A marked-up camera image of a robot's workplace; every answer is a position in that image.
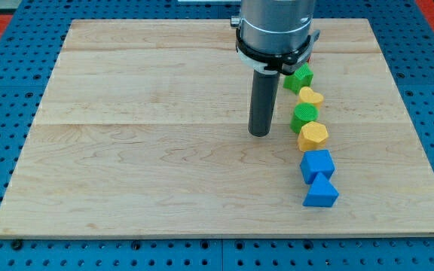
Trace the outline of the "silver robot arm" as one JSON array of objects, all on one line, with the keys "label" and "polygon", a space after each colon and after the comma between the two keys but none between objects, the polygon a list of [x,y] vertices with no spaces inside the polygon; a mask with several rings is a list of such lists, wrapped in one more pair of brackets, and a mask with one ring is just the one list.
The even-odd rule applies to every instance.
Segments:
[{"label": "silver robot arm", "polygon": [[242,0],[231,18],[241,60],[263,75],[292,75],[312,53],[315,0]]}]

